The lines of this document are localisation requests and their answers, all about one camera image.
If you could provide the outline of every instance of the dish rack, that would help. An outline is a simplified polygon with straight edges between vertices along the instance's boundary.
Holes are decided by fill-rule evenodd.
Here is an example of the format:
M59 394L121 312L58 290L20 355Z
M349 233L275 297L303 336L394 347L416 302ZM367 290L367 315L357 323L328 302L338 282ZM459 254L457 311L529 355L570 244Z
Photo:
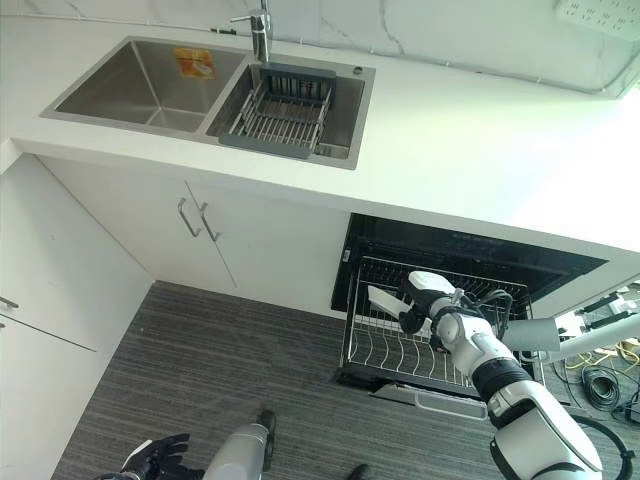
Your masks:
M352 279L338 381L347 384L355 382L356 386L370 390L399 382L479 399L471 380L453 366L444 349L432 342L428 328L408 335L402 332L393 317L369 302L367 287L372 285L409 303L409 299L399 293L399 286L401 280L414 270L444 276L452 285L462 288L471 299L481 298L495 289L503 289L513 297L510 320L531 317L530 297L525 285L363 256ZM490 322L495 322L505 315L505 304L499 300L480 307L480 310Z
M297 158L314 152L335 96L335 72L270 64L240 109L225 141Z

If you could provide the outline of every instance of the cabinet door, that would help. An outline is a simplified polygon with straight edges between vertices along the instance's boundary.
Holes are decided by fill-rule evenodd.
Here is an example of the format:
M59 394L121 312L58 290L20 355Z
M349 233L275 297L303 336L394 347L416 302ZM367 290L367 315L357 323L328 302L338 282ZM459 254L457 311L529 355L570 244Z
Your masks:
M189 182L234 275L235 295L325 315L349 213Z
M47 157L42 161L155 279L233 290L183 180ZM186 220L178 211L181 199Z
M51 478L106 361L0 320L0 478Z
M0 313L113 353L148 274L33 155L0 176Z

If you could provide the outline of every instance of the striped carpet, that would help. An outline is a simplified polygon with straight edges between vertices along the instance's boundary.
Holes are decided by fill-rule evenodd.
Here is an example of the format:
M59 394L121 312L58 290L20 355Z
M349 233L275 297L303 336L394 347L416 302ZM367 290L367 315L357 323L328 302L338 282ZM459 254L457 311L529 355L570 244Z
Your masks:
M119 468L141 441L179 432L192 437L185 463L206 468L227 435L265 407L279 421L267 480L343 479L363 462L379 479L501 478L488 422L332 383L342 333L336 319L156 283L53 478L91 479ZM616 471L615 451L594 439Z

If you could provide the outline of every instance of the chrome faucet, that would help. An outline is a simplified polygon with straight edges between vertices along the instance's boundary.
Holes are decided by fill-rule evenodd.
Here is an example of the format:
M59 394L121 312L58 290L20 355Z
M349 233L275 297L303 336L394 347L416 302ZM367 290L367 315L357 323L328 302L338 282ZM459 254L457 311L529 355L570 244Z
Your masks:
M251 37L253 38L253 54L256 60L267 63L269 61L269 50L271 50L271 40L273 30L271 29L271 11L269 10L269 0L260 0L260 7L252 10L249 15L243 17L233 17L232 22L251 22Z

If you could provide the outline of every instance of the robot leg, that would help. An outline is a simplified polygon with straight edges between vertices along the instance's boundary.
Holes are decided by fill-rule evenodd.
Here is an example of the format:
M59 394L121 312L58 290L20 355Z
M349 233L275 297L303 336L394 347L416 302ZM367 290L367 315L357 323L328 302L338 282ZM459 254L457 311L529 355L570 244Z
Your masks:
M264 411L259 423L233 432L216 453L203 480L259 480L270 467L275 434L275 414Z

